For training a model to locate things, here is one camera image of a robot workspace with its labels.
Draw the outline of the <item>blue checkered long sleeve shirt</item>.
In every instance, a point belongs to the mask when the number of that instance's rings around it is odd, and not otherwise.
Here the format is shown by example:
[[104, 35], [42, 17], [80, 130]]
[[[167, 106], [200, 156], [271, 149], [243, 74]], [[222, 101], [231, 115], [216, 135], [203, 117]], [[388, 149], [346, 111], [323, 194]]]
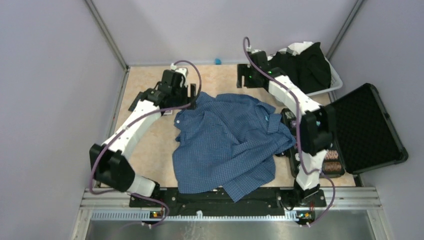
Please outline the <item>blue checkered long sleeve shirt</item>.
[[296, 142], [281, 118], [274, 106], [249, 95], [202, 92], [195, 109], [174, 119], [179, 134], [172, 163], [179, 192], [222, 187], [237, 202], [273, 181], [274, 156]]

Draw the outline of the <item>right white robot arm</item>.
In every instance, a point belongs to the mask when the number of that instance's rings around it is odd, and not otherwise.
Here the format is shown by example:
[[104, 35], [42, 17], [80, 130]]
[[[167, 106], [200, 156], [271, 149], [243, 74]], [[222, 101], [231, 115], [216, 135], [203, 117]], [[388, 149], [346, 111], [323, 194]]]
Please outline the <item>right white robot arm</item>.
[[296, 148], [300, 170], [293, 186], [293, 200], [307, 206], [320, 188], [324, 159], [336, 137], [335, 110], [307, 96], [280, 68], [269, 65], [267, 54], [244, 47], [248, 64], [238, 66], [239, 88], [263, 88], [282, 102], [296, 120]]

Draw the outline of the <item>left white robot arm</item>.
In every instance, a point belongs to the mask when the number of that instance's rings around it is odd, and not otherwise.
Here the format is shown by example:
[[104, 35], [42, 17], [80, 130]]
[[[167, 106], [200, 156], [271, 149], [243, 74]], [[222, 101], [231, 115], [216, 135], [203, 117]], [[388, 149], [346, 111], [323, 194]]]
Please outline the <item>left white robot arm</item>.
[[90, 180], [97, 181], [121, 193], [139, 197], [149, 207], [160, 202], [160, 185], [135, 172], [129, 159], [149, 127], [164, 112], [194, 108], [200, 93], [188, 80], [185, 67], [171, 64], [153, 88], [141, 91], [128, 110], [129, 117], [102, 144], [89, 149]]

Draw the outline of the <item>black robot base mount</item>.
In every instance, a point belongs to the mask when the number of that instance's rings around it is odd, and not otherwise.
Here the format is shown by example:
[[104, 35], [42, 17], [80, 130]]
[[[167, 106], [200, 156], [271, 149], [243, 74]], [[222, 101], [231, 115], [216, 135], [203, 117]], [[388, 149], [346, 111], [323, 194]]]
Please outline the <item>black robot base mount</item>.
[[291, 187], [260, 187], [236, 202], [222, 187], [196, 194], [181, 193], [170, 187], [162, 188], [154, 199], [168, 206], [170, 217], [194, 216], [198, 211], [206, 217], [281, 216], [289, 210], [327, 206], [322, 190], [300, 199]]

